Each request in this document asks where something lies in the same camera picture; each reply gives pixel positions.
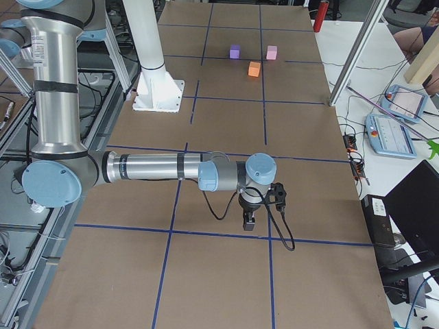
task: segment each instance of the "computer monitor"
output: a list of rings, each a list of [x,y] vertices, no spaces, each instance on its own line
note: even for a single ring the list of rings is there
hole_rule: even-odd
[[[439,173],[428,161],[418,164],[383,201],[414,252],[422,252],[421,260],[439,256]]]

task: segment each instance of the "white table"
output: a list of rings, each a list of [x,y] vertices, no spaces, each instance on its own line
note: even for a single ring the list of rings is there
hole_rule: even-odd
[[[361,22],[325,21],[320,33],[316,34],[322,61],[324,63],[344,64],[357,37],[358,31],[361,28],[361,24]],[[368,41],[368,44],[366,45],[359,62],[357,63],[357,66],[383,68],[385,66],[399,63],[403,60],[404,56],[394,41],[393,36],[389,32],[387,26],[383,23],[379,23],[375,27],[375,30],[372,33],[372,36]],[[336,82],[342,67],[332,64],[325,64],[324,66],[329,87],[332,89],[332,84]],[[400,65],[397,65],[382,70],[356,68],[351,75],[351,86],[367,97],[381,94],[399,67]],[[409,85],[405,82],[403,74],[406,72],[408,67],[408,64],[404,66],[392,84],[400,84],[411,89],[422,88],[421,85]],[[341,116],[339,118],[340,123],[346,123],[342,117],[345,117],[348,112],[348,100],[351,95],[352,93],[350,93],[348,90],[345,90],[336,103],[337,115]],[[364,123],[366,115],[369,114],[371,110],[372,106],[368,105],[362,99],[351,97],[348,118],[358,123]],[[425,110],[432,113],[438,113],[431,100],[428,101]],[[423,118],[433,126],[439,127],[439,118],[429,115],[424,115]],[[363,127],[360,125],[356,125],[351,122],[348,122],[348,124],[352,125],[356,129],[356,132],[361,132],[363,130]],[[344,132],[345,126],[341,125],[340,128],[342,132]],[[436,132],[422,122],[414,125],[414,128],[428,138],[439,136],[439,132]],[[346,133],[352,133],[352,129],[347,127]],[[431,151],[428,150],[426,143],[414,142],[416,153],[418,154],[416,159],[406,160],[378,156],[371,148],[367,136],[364,140],[363,134],[357,135],[357,146],[359,153],[364,155],[366,161],[364,170],[366,177],[370,182],[370,185],[368,185],[365,180],[362,181],[362,191],[360,184],[357,185],[359,193],[361,191],[360,199],[366,194],[382,196],[386,195],[418,163],[424,159],[427,159],[431,153]],[[430,161],[430,163],[436,170],[439,171],[439,156],[436,156],[432,161]],[[407,244],[405,244],[404,248],[406,249],[407,253],[413,254],[413,250],[406,245]],[[413,261],[416,262],[419,261],[419,259],[417,257],[413,257]],[[433,288],[433,293],[430,293],[430,296],[439,298],[439,286],[434,280],[430,280],[429,284]],[[401,326],[404,326],[410,306],[407,304],[395,306],[389,302],[389,307],[393,318],[397,320]],[[416,309],[416,311],[418,317],[412,316],[410,322],[411,329],[421,329],[423,326],[439,328],[439,302],[427,300],[427,310]],[[425,321],[421,321],[420,318],[424,315],[428,315],[428,318]]]

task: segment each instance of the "light blue cap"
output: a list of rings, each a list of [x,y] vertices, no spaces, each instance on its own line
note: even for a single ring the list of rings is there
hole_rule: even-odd
[[[59,5],[64,0],[16,0],[16,2],[31,9],[47,9]]]
[[[19,54],[21,48],[14,41],[0,39],[0,49],[3,50],[7,57],[14,58]]]
[[[0,27],[9,27],[10,29],[25,26],[26,25],[21,21],[21,19],[8,19],[0,23]]]
[[[31,163],[23,172],[22,179],[26,194],[48,208],[71,204],[82,192],[76,174],[56,161],[39,160]]]
[[[104,41],[107,37],[106,29],[96,29],[94,31],[84,31],[79,37],[81,41]]]
[[[201,191],[216,191],[218,188],[218,170],[212,161],[198,165],[198,188]]]
[[[265,153],[256,153],[247,159],[246,171],[248,177],[261,185],[270,185],[276,176],[276,163]]]

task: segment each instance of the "red cylinder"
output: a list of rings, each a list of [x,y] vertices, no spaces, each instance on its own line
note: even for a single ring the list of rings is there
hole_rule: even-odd
[[[320,32],[320,28],[322,28],[323,20],[327,15],[329,7],[328,0],[321,0],[320,5],[318,6],[318,12],[316,16],[316,20],[314,21],[314,32]]]

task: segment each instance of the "small block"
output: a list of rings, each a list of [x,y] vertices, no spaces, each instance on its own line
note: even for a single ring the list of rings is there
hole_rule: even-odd
[[[230,46],[230,58],[232,58],[234,60],[238,60],[240,50],[241,50],[241,47],[239,45],[231,45]]]
[[[277,57],[277,46],[267,47],[267,60],[275,60]]]
[[[250,77],[258,77],[260,71],[261,71],[261,63],[250,62],[250,65],[248,66],[248,75]]]

